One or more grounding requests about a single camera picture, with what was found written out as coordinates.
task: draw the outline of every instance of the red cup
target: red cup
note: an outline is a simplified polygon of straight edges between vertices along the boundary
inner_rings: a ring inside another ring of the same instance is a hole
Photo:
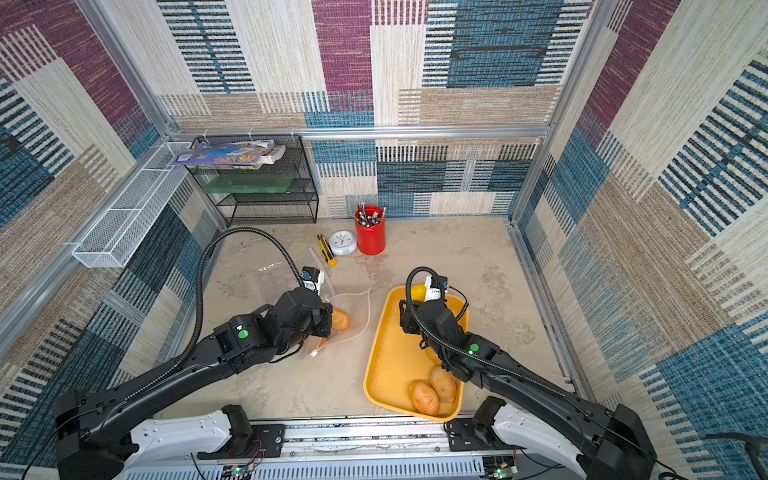
[[[378,218],[382,218],[384,211],[373,205],[366,205],[366,215],[371,217],[378,212]],[[357,250],[365,255],[378,255],[386,247],[386,235],[384,234],[384,223],[386,218],[382,218],[381,223],[373,227],[364,227],[355,222],[357,228]]]

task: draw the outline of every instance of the wire mesh shelf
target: wire mesh shelf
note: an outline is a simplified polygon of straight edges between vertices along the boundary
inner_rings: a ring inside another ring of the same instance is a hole
[[[188,166],[187,169],[201,187],[205,187],[219,175],[290,174],[293,181],[282,193],[210,193],[208,196],[219,208],[222,216],[230,225],[248,225],[259,223],[314,223],[317,221],[318,196],[310,163],[297,135],[239,135],[198,137],[193,146],[205,141],[208,144],[221,144],[239,141],[274,139],[276,144],[286,146],[283,156],[274,164],[264,164],[259,169],[248,168],[210,168]]]
[[[126,266],[187,175],[184,167],[170,163],[189,146],[189,142],[167,142],[159,147],[72,255],[88,268]]]

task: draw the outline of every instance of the orange tray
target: orange tray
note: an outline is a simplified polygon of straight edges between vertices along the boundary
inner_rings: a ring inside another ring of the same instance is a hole
[[[464,300],[447,294],[448,308],[458,315],[464,306]],[[440,403],[440,412],[435,415],[424,415],[413,409],[408,398],[408,385],[414,380],[429,381],[429,373],[435,364],[432,363],[424,350],[419,348],[422,337],[409,335],[400,328],[400,300],[406,299],[405,286],[396,286],[389,291],[373,339],[371,355],[366,367],[364,389],[368,400],[372,403],[394,410],[395,412],[413,415],[434,422],[447,422],[458,415],[462,409],[464,382],[458,383],[456,400],[453,403]],[[464,331],[469,324],[469,309],[458,322]]]

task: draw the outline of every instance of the white wire basket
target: white wire basket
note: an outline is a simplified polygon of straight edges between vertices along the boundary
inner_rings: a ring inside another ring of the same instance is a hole
[[[88,268],[126,266],[187,175],[170,163],[189,142],[166,142],[94,223],[72,255]]]

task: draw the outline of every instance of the green container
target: green container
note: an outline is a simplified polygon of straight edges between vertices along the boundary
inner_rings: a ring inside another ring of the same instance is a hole
[[[219,174],[203,187],[206,194],[284,194],[292,174]]]

